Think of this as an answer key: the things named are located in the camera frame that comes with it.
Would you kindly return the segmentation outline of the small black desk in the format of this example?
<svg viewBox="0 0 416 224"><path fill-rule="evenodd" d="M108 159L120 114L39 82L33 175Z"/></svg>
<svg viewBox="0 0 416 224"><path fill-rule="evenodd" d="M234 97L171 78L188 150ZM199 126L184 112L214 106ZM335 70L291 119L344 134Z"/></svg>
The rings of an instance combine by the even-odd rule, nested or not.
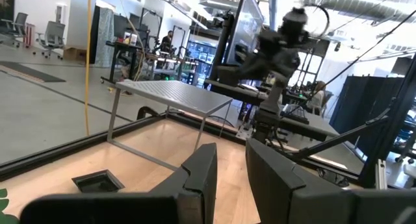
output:
<svg viewBox="0 0 416 224"><path fill-rule="evenodd" d="M140 47L135 45L129 45L122 42L110 42L106 41L105 45L109 47L113 47L114 51L112 54L111 59L111 65L110 65L110 75L108 78L101 77L100 83L111 83L115 84L116 80L114 79L114 72L116 69L116 64L119 59L119 57L124 61L127 62L129 65L129 73L128 73L128 79L133 80L134 79L134 72L138 70L138 50Z"/></svg>

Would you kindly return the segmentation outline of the small square black plate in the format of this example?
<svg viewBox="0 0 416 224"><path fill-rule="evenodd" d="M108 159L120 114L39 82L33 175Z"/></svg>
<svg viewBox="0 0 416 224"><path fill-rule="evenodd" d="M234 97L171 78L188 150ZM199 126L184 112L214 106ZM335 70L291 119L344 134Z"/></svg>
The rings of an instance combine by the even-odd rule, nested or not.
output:
<svg viewBox="0 0 416 224"><path fill-rule="evenodd" d="M118 192L125 186L109 170L72 178L73 183L82 193Z"/></svg>

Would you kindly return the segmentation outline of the black table frame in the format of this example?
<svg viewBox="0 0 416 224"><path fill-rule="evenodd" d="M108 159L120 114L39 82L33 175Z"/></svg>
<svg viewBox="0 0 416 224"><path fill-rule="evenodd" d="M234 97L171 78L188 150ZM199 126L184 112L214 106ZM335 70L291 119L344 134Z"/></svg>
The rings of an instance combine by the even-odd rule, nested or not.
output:
<svg viewBox="0 0 416 224"><path fill-rule="evenodd" d="M179 112L175 112L170 115L166 115L165 113L150 116L142 119L138 119L131 123L121 125L116 127L112 130L112 135L115 137L119 137L121 135L127 134L129 132L141 129L142 127L147 127L148 125L152 125L158 121L162 121L163 119L168 118L179 123L182 123L191 128L203 127L203 131L225 140L229 140L231 142L244 145L245 140L238 138L235 136L235 131L230 129L221 129L220 125L217 123L202 123L201 119L196 117L192 117L189 114L181 114ZM381 122L377 124L372 124L366 126L364 129L356 128L352 131L351 134L344 133L340 136L336 136L334 140L327 140L322 145L318 144L316 146L310 147L308 149L302 149L299 152L290 153L288 151L284 152L284 156L289 157L290 159L294 160L295 162L299 163L302 166L307 168L316 169L322 168L332 171L334 173L340 174L348 180L357 183L358 185L363 185L364 187L370 186L371 182L375 181L375 172L370 171L370 167L376 164L375 159L372 158L368 160L363 169L359 174L349 171L347 169L342 169L339 166L334 166L328 162L324 162L322 160L312 158L311 153L319 153L321 151L327 150L331 147L335 146L335 143L339 143L341 140L347 140L350 137L357 136L359 134L363 134L369 131L371 128L381 126ZM56 160L60 160L66 156L70 156L72 154L78 153L79 151L88 149L93 147L99 143L103 143L107 141L107 136L109 132L103 131L91 136L87 136L69 143L65 143L62 145L58 145L56 147L52 147L50 149L46 149L44 151L40 151L39 153L34 153L29 156L21 157L10 162L5 162L0 164L0 182L3 182L7 179L11 179L33 169L39 168L44 166L48 163L52 163Z"/></svg>

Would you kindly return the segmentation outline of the silver aluminium extrusion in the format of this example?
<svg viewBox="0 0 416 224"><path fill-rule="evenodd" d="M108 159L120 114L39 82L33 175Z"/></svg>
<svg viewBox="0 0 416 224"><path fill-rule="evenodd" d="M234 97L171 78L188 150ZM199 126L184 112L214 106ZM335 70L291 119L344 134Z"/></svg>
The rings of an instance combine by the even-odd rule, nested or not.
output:
<svg viewBox="0 0 416 224"><path fill-rule="evenodd" d="M385 160L378 159L375 166L375 185L378 190L388 189Z"/></svg>

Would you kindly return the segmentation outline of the cardboard box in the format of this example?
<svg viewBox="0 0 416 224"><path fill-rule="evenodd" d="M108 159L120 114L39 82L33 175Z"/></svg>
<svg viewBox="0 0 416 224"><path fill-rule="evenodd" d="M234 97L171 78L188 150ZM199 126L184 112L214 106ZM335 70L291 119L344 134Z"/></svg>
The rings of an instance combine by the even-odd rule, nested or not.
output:
<svg viewBox="0 0 416 224"><path fill-rule="evenodd" d="M66 48L63 52L64 60L73 60L79 62L86 61L86 49L80 49L76 47Z"/></svg>

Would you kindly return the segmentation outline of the person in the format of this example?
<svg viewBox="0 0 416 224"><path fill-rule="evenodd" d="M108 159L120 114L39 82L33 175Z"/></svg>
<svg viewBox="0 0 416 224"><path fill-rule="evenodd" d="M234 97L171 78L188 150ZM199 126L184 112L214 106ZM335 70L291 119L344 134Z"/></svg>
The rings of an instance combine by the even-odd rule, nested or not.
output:
<svg viewBox="0 0 416 224"><path fill-rule="evenodd" d="M326 95L326 83L323 81L318 81L315 89L311 92L313 96L306 103L306 110L314 115L321 116L322 110L326 105L327 95Z"/></svg>
<svg viewBox="0 0 416 224"><path fill-rule="evenodd" d="M162 39L160 51L164 53L171 54L172 53L172 38L174 32L168 31L168 34Z"/></svg>

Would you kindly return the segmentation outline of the grey office chair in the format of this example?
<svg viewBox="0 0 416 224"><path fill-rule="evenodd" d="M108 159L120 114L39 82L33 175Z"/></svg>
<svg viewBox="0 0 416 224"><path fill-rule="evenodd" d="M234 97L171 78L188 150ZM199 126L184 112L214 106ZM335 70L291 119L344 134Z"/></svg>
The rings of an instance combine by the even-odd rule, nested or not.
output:
<svg viewBox="0 0 416 224"><path fill-rule="evenodd" d="M15 20L9 19L0 19L1 23L4 23L6 27L0 27L0 35L5 36L4 39L0 39L0 45L5 44L5 42L11 42L12 45L15 45L17 48L20 47L21 42L18 42L18 38L26 37L26 21L28 14L23 12L18 12Z"/></svg>
<svg viewBox="0 0 416 224"><path fill-rule="evenodd" d="M37 32L36 42L44 49L41 54L45 58L49 58L51 53L56 49L64 49L64 31L65 24L49 21L45 33Z"/></svg>

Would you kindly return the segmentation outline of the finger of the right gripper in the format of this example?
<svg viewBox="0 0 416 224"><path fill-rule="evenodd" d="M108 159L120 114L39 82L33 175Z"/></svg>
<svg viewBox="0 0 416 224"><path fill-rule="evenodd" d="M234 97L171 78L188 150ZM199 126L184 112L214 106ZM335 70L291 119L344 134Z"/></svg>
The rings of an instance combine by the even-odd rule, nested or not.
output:
<svg viewBox="0 0 416 224"><path fill-rule="evenodd" d="M217 67L218 72L218 82L221 84L228 85L229 83L229 67L227 66L218 66Z"/></svg>
<svg viewBox="0 0 416 224"><path fill-rule="evenodd" d="M229 85L237 86L241 79L240 67L230 67Z"/></svg>

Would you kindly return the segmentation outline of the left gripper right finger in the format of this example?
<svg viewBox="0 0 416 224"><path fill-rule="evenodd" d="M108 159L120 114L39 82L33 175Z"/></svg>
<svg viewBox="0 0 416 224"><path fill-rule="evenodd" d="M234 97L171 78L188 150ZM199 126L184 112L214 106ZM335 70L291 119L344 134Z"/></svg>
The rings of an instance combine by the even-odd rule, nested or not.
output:
<svg viewBox="0 0 416 224"><path fill-rule="evenodd" d="M261 224L416 224L416 190L345 190L255 139L246 165Z"/></svg>

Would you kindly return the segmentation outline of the silver ceiling duct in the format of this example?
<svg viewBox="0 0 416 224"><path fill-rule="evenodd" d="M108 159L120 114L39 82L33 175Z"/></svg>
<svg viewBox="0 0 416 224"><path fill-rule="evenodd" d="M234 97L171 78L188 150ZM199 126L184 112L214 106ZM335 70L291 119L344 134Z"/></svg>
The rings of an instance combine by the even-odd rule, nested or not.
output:
<svg viewBox="0 0 416 224"><path fill-rule="evenodd" d="M399 6L388 0L302 0L302 3L321 5L345 16L372 21L402 21L416 6Z"/></svg>

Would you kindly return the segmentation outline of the grey perforated metal shelf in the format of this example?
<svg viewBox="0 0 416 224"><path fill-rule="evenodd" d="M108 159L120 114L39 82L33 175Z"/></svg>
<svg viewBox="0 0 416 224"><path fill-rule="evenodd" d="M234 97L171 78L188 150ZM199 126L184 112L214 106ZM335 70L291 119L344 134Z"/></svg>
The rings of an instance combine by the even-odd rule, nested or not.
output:
<svg viewBox="0 0 416 224"><path fill-rule="evenodd" d="M115 96L110 117L107 142L156 163L162 167L175 171L177 168L167 162L154 158L132 147L126 146L113 139L114 122L118 109L121 91L145 97L152 101L174 107L202 118L197 140L200 140L207 117L221 108L231 106L232 98L210 92L181 81L130 81L124 80L115 84Z"/></svg>

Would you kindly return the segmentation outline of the black keyboard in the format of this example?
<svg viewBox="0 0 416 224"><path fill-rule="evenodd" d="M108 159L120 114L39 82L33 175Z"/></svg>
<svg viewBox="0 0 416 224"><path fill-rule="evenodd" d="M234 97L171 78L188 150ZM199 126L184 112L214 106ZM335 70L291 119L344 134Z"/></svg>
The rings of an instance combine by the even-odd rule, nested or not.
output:
<svg viewBox="0 0 416 224"><path fill-rule="evenodd" d="M308 125L309 120L306 116L306 111L298 105L286 104L280 116Z"/></svg>

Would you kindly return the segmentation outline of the black monitor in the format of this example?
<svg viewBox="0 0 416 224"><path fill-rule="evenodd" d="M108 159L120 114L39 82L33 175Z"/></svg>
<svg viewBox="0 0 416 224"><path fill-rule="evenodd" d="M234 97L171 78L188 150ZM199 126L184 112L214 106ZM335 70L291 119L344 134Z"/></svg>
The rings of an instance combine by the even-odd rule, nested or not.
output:
<svg viewBox="0 0 416 224"><path fill-rule="evenodd" d="M413 59L410 57L398 57L391 70L391 73L397 75L406 75L411 66L412 60Z"/></svg>

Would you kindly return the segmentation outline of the long black desk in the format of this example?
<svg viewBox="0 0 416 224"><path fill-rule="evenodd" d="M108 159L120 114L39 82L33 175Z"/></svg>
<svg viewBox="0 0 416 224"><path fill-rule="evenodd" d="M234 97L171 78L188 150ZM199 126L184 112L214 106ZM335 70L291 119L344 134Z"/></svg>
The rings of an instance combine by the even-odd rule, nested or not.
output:
<svg viewBox="0 0 416 224"><path fill-rule="evenodd" d="M210 79L205 79L203 84L204 86L210 85L210 91L212 92L220 93L222 95L226 95L233 99L242 101L244 103L249 103L254 106L259 106L260 103L267 98L266 93L228 86L226 84L221 84ZM278 126L279 128L286 131L300 134L302 136L307 136L322 142L330 136L336 137L339 135L339 133L329 123L325 122L320 116L316 116L308 112L305 113L305 116L309 121L308 125L299 121L284 118L280 121Z"/></svg>

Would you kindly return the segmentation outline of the black floor mat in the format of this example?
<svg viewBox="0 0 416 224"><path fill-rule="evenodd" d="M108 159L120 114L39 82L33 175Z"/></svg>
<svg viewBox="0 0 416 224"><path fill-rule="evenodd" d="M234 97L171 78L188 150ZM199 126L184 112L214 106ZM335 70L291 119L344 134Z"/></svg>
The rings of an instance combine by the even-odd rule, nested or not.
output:
<svg viewBox="0 0 416 224"><path fill-rule="evenodd" d="M66 82L64 79L49 75L47 73L29 68L27 66L23 66L21 64L18 64L16 62L3 62L0 61L0 65L4 66L8 69L11 69L13 71L22 73L24 75L36 78L38 80L41 80L42 82Z"/></svg>

